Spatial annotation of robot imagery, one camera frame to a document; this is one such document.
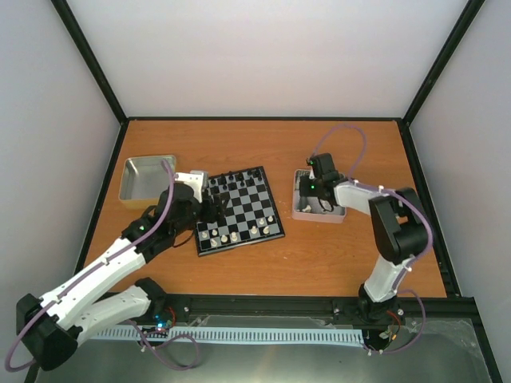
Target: black cable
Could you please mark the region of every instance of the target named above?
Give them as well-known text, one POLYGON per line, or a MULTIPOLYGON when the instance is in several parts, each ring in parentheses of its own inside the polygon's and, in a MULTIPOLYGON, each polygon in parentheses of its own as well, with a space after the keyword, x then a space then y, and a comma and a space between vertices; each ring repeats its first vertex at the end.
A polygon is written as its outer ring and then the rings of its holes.
POLYGON ((318 198, 318 201, 319 201, 319 205, 321 206, 321 208, 323 209, 323 211, 326 211, 327 213, 332 213, 333 210, 334 210, 334 207, 332 206, 332 204, 330 203, 330 208, 331 210, 327 210, 325 209, 325 207, 323 206, 323 202, 321 202, 321 199, 318 198))
POLYGON ((190 236, 189 236, 188 238, 186 238, 186 239, 185 239, 183 242, 181 242, 179 245, 174 245, 174 246, 172 246, 172 247, 179 247, 179 246, 183 246, 183 245, 185 245, 186 243, 188 243, 188 242, 189 242, 189 240, 190 240, 190 239, 192 239, 193 234, 194 234, 194 232, 192 231, 192 233, 190 234, 190 236))

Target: brown table surface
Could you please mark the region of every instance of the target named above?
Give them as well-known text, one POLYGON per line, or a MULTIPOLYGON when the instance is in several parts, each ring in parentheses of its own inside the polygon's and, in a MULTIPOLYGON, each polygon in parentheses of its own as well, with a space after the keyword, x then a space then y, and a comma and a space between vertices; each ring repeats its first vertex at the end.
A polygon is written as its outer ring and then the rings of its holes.
MULTIPOLYGON (((151 277, 168 293, 356 296, 378 257, 370 217, 349 210, 344 223, 312 223, 291 217, 293 174, 305 167, 319 138, 336 122, 316 121, 184 121, 139 120, 128 126, 121 153, 85 265, 102 254, 142 211, 119 201, 125 160, 134 156, 173 154, 178 172, 202 169, 210 175, 263 165, 269 179, 285 238, 238 247, 199 258, 195 241, 158 255, 120 281, 120 291, 137 279, 151 277)), ((355 178, 389 188, 414 186, 393 121, 357 122, 367 134, 364 160, 355 178)), ((362 147, 355 130, 332 135, 321 152, 334 157, 341 172, 362 147)), ((184 233, 178 240, 188 236, 184 233)), ((440 271, 431 251, 402 288, 424 297, 445 297, 440 271)))

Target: wall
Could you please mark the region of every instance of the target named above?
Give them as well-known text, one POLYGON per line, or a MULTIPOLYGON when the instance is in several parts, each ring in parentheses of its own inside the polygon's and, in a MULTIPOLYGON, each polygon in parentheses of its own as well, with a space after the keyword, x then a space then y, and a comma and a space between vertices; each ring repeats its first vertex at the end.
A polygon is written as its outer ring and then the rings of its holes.
POLYGON ((511 2, 486 2, 412 132, 462 292, 511 381, 511 2))
MULTIPOLYGON (((68 279, 117 136, 101 92, 50 1, 0 12, 0 381, 16 301, 68 279)), ((15 364, 29 358, 19 348, 15 364)))
POLYGON ((129 116, 403 116, 466 0, 69 0, 129 116))

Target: purple cable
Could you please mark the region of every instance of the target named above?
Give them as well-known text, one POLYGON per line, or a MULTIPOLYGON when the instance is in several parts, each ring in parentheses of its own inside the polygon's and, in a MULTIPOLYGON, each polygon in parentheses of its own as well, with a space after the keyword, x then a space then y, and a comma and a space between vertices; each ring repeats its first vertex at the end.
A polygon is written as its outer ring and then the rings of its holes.
POLYGON ((149 343, 149 340, 147 339, 147 336, 142 332, 141 329, 138 328, 138 326, 137 326, 137 324, 135 322, 133 322, 133 321, 126 321, 125 323, 128 323, 128 324, 130 324, 131 326, 133 326, 135 328, 135 330, 141 336, 141 340, 143 341, 145 346, 153 353, 153 355, 160 361, 160 363, 162 365, 165 365, 165 366, 169 367, 170 369, 174 369, 176 371, 186 371, 187 369, 192 369, 193 367, 195 367, 197 365, 197 363, 199 362, 199 360, 200 360, 199 344, 192 337, 192 335, 188 335, 188 334, 176 335, 174 338, 170 338, 167 341, 165 341, 164 343, 162 343, 161 345, 158 345, 155 348, 153 348, 151 346, 151 344, 149 343), (192 344, 195 347, 195 359, 189 365, 172 365, 168 361, 163 359, 161 357, 161 355, 159 355, 159 353, 156 350, 157 349, 161 349, 163 347, 166 347, 167 345, 169 345, 172 342, 174 342, 176 339, 181 339, 181 338, 189 339, 190 341, 192 341, 192 344))
MULTIPOLYGON (((422 335, 422 332, 424 331, 424 326, 426 325, 426 309, 424 308, 424 303, 422 303, 421 297, 419 297, 418 294, 415 291, 411 290, 411 289, 406 289, 406 290, 398 291, 398 294, 406 294, 406 293, 413 294, 415 296, 415 298, 417 299, 417 302, 418 302, 419 306, 421 307, 421 314, 422 314, 421 328, 419 329, 417 335, 415 335, 415 337, 411 341, 409 341, 405 345, 399 347, 398 349, 392 349, 390 351, 383 351, 382 354, 391 355, 393 353, 400 353, 401 351, 404 351, 405 349, 409 349, 413 344, 415 344, 418 341, 418 339, 422 335)), ((365 350, 369 351, 369 349, 367 348, 366 345, 364 345, 363 347, 364 347, 365 350)))
POLYGON ((358 158, 357 160, 355 161, 355 163, 353 165, 351 165, 351 168, 350 170, 348 170, 348 173, 347 173, 347 178, 350 179, 351 176, 353 175, 353 172, 355 171, 355 169, 358 167, 358 165, 360 164, 360 161, 362 161, 362 158, 364 157, 364 155, 366 154, 366 149, 367 149, 367 136, 366 136, 366 133, 364 133, 364 131, 359 128, 358 126, 355 126, 355 125, 348 125, 348 124, 341 124, 341 125, 336 125, 334 126, 332 129, 330 129, 327 134, 325 134, 321 140, 319 140, 318 144, 316 145, 316 147, 314 148, 314 151, 312 152, 312 156, 315 156, 317 153, 318 153, 318 150, 319 148, 321 148, 321 145, 323 145, 323 142, 325 142, 325 140, 333 133, 335 132, 336 130, 338 129, 341 129, 341 128, 344 128, 344 129, 354 129, 356 130, 357 132, 360 133, 360 135, 362 136, 362 151, 360 151, 360 154, 358 155, 358 158))
MULTIPOLYGON (((424 228, 426 229, 426 233, 428 235, 428 240, 427 240, 427 243, 426 243, 426 247, 424 247, 424 250, 421 251, 417 256, 415 256, 415 258, 411 259, 407 264, 406 264, 406 268, 410 268, 412 267, 419 259, 421 259, 424 255, 426 255, 430 250, 431 250, 431 247, 433 247, 433 231, 431 230, 431 226, 430 226, 430 223, 428 222, 428 220, 426 219, 426 217, 412 204, 408 201, 408 199, 400 196, 398 193, 395 192, 395 190, 392 190, 392 189, 385 189, 383 188, 382 190, 380 190, 379 188, 377 187, 374 187, 374 186, 371 186, 371 185, 365 185, 365 184, 361 184, 361 183, 357 183, 357 186, 359 188, 363 188, 363 189, 366 189, 370 192, 381 192, 381 193, 386 193, 388 195, 392 195, 395 199, 401 201, 402 203, 404 203, 422 222, 422 224, 424 225, 424 228)), ((398 277, 395 279, 393 285, 392 285, 392 290, 396 290, 397 287, 398 287, 398 284, 399 284, 399 281, 401 281, 401 278, 403 277, 403 275, 406 273, 406 269, 403 269, 400 271, 400 273, 398 274, 398 277)))
MULTIPOLYGON (((170 205, 172 204, 172 196, 174 194, 174 179, 175 179, 175 174, 174 174, 174 171, 172 170, 172 168, 171 168, 171 166, 170 166, 170 164, 168 163, 167 160, 162 160, 161 161, 161 165, 164 167, 165 171, 168 173, 168 198, 167 198, 167 203, 165 204, 165 207, 163 209, 163 212, 161 213, 160 218, 157 220, 157 222, 154 224, 154 226, 151 227, 151 229, 148 230, 147 233, 142 235, 139 239, 137 239, 137 240, 133 241, 132 243, 130 243, 128 246, 123 247, 118 252, 116 252, 113 255, 110 255, 109 257, 107 257, 107 261, 112 261, 113 259, 117 258, 119 255, 124 254, 126 251, 134 248, 140 242, 144 241, 152 233, 154 233, 156 231, 156 229, 158 227, 160 227, 160 225, 165 220, 165 217, 166 217, 168 211, 170 210, 170 205)), ((62 299, 62 297, 65 297, 81 281, 83 281, 85 278, 87 278, 89 275, 91 275, 97 269, 101 268, 103 265, 104 265, 104 263, 98 263, 96 266, 90 268, 84 274, 80 275, 79 278, 77 278, 76 280, 71 282, 69 284, 69 286, 67 286, 60 294, 58 294, 57 298, 62 299)), ((22 331, 16 337, 16 339, 14 340, 14 343, 12 344, 12 346, 7 351, 6 359, 4 361, 4 367, 5 367, 5 369, 8 372, 16 373, 18 371, 26 369, 27 367, 30 367, 32 364, 35 363, 35 359, 33 359, 32 361, 29 361, 29 362, 25 363, 24 365, 20 365, 20 366, 17 366, 17 367, 13 367, 12 365, 10 365, 10 362, 11 362, 12 357, 14 355, 14 351, 18 347, 19 343, 22 341, 23 337, 26 335, 26 333, 29 332, 29 330, 32 328, 34 323, 40 317, 42 317, 42 315, 44 315, 46 313, 46 311, 48 311, 56 303, 57 302, 52 301, 52 302, 48 303, 46 306, 44 306, 41 309, 41 311, 39 311, 37 314, 34 315, 34 317, 32 319, 29 320, 29 322, 25 325, 25 327, 23 327, 22 331)))

